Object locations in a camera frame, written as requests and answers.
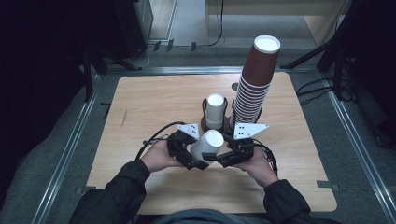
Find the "wire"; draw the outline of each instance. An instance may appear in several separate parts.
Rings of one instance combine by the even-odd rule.
[[[222,31],[223,31],[223,23],[222,23],[223,12],[224,12],[224,0],[221,1],[221,13],[220,13],[220,23],[219,23],[219,24],[220,24],[220,34],[219,34],[219,38],[218,38],[218,40],[216,40],[215,43],[210,44],[210,45],[207,45],[208,47],[212,47],[212,46],[216,45],[216,44],[219,42],[219,40],[221,39],[221,37],[222,37]]]
[[[270,150],[269,147],[264,145],[262,142],[260,142],[257,139],[252,139],[253,141],[257,142],[254,144],[255,147],[261,147],[262,152],[264,153],[265,157],[267,158],[268,163],[270,164],[272,170],[274,173],[277,175],[277,165],[276,165],[276,160],[273,152]]]
[[[139,53],[137,54],[137,56],[134,57],[132,60],[130,60],[130,59],[128,58],[128,63],[130,63],[130,64],[132,64],[132,65],[134,65],[134,66],[136,66],[136,67],[139,67],[139,68],[146,67],[147,65],[149,65],[148,49],[151,49],[151,48],[153,48],[153,47],[154,47],[153,45],[149,45],[145,50],[143,50],[143,51],[145,52],[145,54],[146,54],[146,57],[148,58],[148,60],[147,60],[147,62],[146,62],[145,64],[139,65],[139,64],[136,64],[136,63],[133,63],[133,62],[132,62],[132,61],[136,60],[138,57],[140,57],[140,55],[142,54],[142,52],[139,52]]]
[[[309,86],[309,85],[312,85],[312,84],[317,83],[317,82],[320,82],[320,81],[331,80],[331,79],[334,79],[334,78],[325,77],[325,78],[320,78],[320,79],[317,79],[317,80],[308,82],[308,83],[304,84],[302,87],[300,87],[300,89],[298,89],[298,90],[296,91],[296,94],[299,95],[299,94],[300,94],[300,91],[301,91],[303,88],[305,88],[305,87],[307,87],[307,86]]]
[[[165,129],[167,129],[167,128],[169,128],[169,127],[175,125],[175,124],[186,124],[186,123],[184,123],[183,121],[175,121],[175,122],[172,122],[172,123],[170,123],[170,124],[165,125],[165,126],[164,126],[163,128],[161,128],[158,132],[156,132],[154,135],[152,135],[152,136],[150,137],[150,139],[146,142],[146,144],[144,144],[144,145],[140,148],[140,150],[137,152],[137,155],[136,155],[135,160],[140,159],[140,157],[142,156],[142,154],[143,154],[143,152],[145,151],[146,147],[147,147],[148,145],[150,145],[150,143],[152,143],[152,142],[154,141],[155,137],[157,137],[158,134],[160,134],[161,132],[163,132],[163,130],[165,130]]]
[[[313,100],[318,99],[320,96],[322,96],[323,94],[325,94],[325,93],[327,93],[329,91],[332,91],[332,90],[326,90],[326,91],[324,91],[323,93],[321,93],[321,94],[319,94],[317,96],[314,96],[314,97],[312,97],[312,98],[310,98],[308,100],[302,101],[302,102],[300,102],[300,105],[307,105],[307,104],[311,103]]]

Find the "black cable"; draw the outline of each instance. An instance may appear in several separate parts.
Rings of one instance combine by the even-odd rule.
[[[271,149],[257,139],[252,139],[252,140],[255,142],[258,142],[258,144],[255,143],[254,146],[262,148],[262,152],[265,154],[265,157],[267,158],[268,163],[270,164],[274,173],[277,175],[276,160],[275,160],[275,156],[274,156],[273,152],[271,151]]]
[[[323,81],[323,80],[332,80],[332,79],[334,79],[334,78],[325,77],[325,78],[320,78],[320,79],[317,79],[317,80],[308,82],[308,83],[304,84],[302,87],[300,87],[300,89],[298,89],[298,90],[296,91],[296,94],[299,95],[299,92],[300,92],[303,88],[305,88],[305,87],[307,87],[307,86],[309,86],[309,85],[312,85],[312,84],[314,84],[314,83],[317,83],[317,82],[320,82],[320,81]]]
[[[144,144],[144,145],[140,148],[140,150],[137,152],[137,155],[136,155],[135,160],[139,159],[139,158],[142,156],[142,154],[143,154],[144,150],[146,149],[146,147],[147,147],[148,145],[150,145],[150,143],[152,143],[152,141],[155,139],[155,137],[157,137],[158,134],[160,134],[161,132],[163,132],[163,130],[165,130],[165,129],[167,129],[167,128],[169,128],[169,127],[175,125],[175,124],[181,124],[181,125],[183,125],[183,124],[186,124],[186,123],[184,123],[183,121],[175,121],[175,122],[172,122],[172,123],[170,123],[170,124],[167,124],[166,126],[164,126],[163,128],[161,128],[158,132],[156,132],[154,135],[152,135],[152,136],[150,137],[150,139],[146,142],[146,144]]]
[[[307,105],[307,104],[311,103],[313,100],[318,99],[320,96],[322,96],[323,94],[325,94],[325,93],[327,93],[329,91],[332,91],[332,90],[326,90],[326,91],[324,91],[323,93],[321,93],[321,94],[319,94],[317,96],[314,96],[314,97],[312,97],[312,98],[310,98],[308,100],[302,101],[302,102],[300,102],[300,105]]]
[[[332,91],[333,87],[320,87],[320,88],[313,89],[313,90],[310,90],[310,91],[302,91],[302,92],[297,93],[297,96],[302,96],[302,95],[305,95],[305,94],[308,94],[308,93],[312,93],[312,92],[316,92],[316,91],[327,91],[327,90]]]
[[[218,40],[216,40],[216,42],[215,42],[215,43],[213,43],[213,44],[210,44],[210,45],[207,45],[208,47],[212,47],[212,46],[216,45],[216,44],[219,42],[219,40],[221,40],[221,37],[222,37],[222,30],[223,30],[223,24],[222,24],[222,17],[223,17],[223,12],[224,12],[224,0],[222,0],[222,1],[221,1],[221,13],[220,13],[220,35],[219,35],[219,38],[218,38]]]

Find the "stack of paper cups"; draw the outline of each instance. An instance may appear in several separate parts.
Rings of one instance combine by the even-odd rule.
[[[260,35],[247,57],[239,79],[230,125],[254,123],[259,118],[262,103],[271,85],[280,42],[273,36]]]

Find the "white paper cup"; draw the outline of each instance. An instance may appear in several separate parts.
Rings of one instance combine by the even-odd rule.
[[[210,165],[213,161],[205,161],[202,157],[202,153],[206,152],[217,154],[223,143],[224,138],[221,133],[216,130],[209,130],[192,145],[191,154],[195,159],[204,161]]]
[[[220,129],[223,122],[224,96],[213,93],[207,97],[205,112],[206,127],[208,129]]]

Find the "person's right hand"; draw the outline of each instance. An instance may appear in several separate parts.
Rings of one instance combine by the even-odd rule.
[[[263,188],[279,180],[260,147],[254,147],[254,155],[250,160],[233,167],[246,171]]]

